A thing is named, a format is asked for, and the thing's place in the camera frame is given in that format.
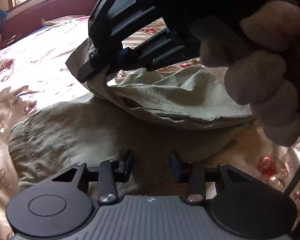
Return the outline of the gloved right hand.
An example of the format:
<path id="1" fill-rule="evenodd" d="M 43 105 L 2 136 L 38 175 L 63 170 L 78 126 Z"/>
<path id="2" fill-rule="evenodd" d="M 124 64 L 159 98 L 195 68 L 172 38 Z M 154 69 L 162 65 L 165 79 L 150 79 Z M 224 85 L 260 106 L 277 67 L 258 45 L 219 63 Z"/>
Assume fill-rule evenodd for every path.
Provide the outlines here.
<path id="1" fill-rule="evenodd" d="M 234 39 L 225 34 L 202 38 L 201 62 L 227 67 L 224 83 L 230 98 L 249 105 L 268 139 L 289 147 L 300 137 L 299 101 L 296 88 L 284 77 L 286 63 L 277 52 L 292 47 L 300 57 L 300 9 L 285 1 L 270 1 L 240 26 L 247 37 L 270 51 L 257 50 L 237 60 Z"/>

